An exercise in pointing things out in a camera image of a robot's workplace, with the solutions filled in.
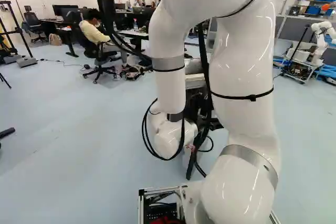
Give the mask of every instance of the black office chair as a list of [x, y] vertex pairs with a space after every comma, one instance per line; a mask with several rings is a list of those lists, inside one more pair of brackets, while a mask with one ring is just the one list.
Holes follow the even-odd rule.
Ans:
[[76, 38], [77, 42], [82, 47], [84, 47], [84, 49], [85, 49], [84, 55], [86, 57], [90, 58], [90, 59], [95, 59], [94, 65], [96, 65], [96, 67], [94, 68], [93, 71], [91, 71], [89, 73], [84, 73], [83, 77], [86, 79], [89, 75], [94, 74], [94, 73], [98, 73], [97, 77], [93, 81], [94, 84], [97, 84], [97, 80], [99, 79], [99, 77], [103, 73], [112, 74], [116, 78], [118, 76], [118, 74], [116, 73], [116, 71], [115, 71], [116, 69], [115, 69], [114, 66], [104, 68], [104, 67], [102, 67], [102, 65], [109, 62], [109, 61], [119, 60], [120, 57], [113, 57], [112, 58], [112, 56], [115, 56], [117, 54], [117, 52], [116, 51], [102, 52], [103, 43], [100, 43], [100, 44], [96, 45], [95, 43], [92, 43], [91, 41], [89, 41], [85, 37], [83, 32], [81, 31], [78, 24], [72, 24], [71, 25], [71, 31], [72, 31], [74, 37]]
[[35, 13], [30, 12], [32, 8], [29, 5], [25, 5], [26, 12], [24, 13], [26, 23], [28, 25], [28, 30], [33, 33], [37, 34], [38, 37], [32, 39], [32, 43], [36, 43], [36, 41], [48, 41], [48, 38], [41, 37], [41, 34], [44, 33], [44, 29], [42, 27], [42, 22], [37, 18]]

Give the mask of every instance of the light blue floor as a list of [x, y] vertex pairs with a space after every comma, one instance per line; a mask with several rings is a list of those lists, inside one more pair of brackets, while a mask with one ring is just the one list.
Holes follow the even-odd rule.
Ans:
[[[197, 54], [197, 47], [187, 49]], [[65, 55], [66, 46], [32, 49], [37, 59], [92, 62], [75, 50], [78, 59]], [[94, 85], [79, 70], [54, 62], [0, 67], [13, 86], [0, 83], [0, 129], [16, 129], [0, 151], [1, 224], [137, 223], [139, 188], [186, 181], [180, 158], [159, 161], [142, 142], [142, 117], [155, 98], [153, 74], [136, 82], [104, 76]], [[336, 88], [283, 77], [275, 87], [282, 149], [275, 213], [284, 224], [335, 223]], [[227, 132], [211, 136], [215, 149], [200, 161], [207, 172]]]

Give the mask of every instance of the backpack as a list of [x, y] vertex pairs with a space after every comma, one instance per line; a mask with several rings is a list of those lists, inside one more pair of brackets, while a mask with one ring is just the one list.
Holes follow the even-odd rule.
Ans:
[[49, 35], [49, 42], [52, 46], [61, 46], [62, 40], [57, 34], [50, 34]]

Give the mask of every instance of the black object on floor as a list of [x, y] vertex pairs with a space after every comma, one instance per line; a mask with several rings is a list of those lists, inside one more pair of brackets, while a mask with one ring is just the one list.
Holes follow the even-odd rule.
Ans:
[[0, 73], [0, 80], [2, 82], [5, 82], [10, 89], [12, 88], [11, 85], [9, 85], [9, 83], [6, 81], [5, 77], [1, 73]]
[[12, 134], [14, 132], [15, 132], [14, 128], [9, 128], [9, 129], [6, 129], [4, 131], [1, 131], [0, 132], [0, 139], [2, 139], [2, 138], [6, 137], [6, 136], [8, 136], [8, 135], [10, 135], [10, 134]]

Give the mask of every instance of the tripod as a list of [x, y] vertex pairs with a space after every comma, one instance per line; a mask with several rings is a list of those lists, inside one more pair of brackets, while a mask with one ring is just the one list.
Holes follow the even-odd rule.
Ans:
[[10, 89], [12, 88], [11, 85], [9, 85], [9, 83], [6, 81], [5, 77], [1, 73], [0, 73], [0, 80], [2, 82], [5, 82]]

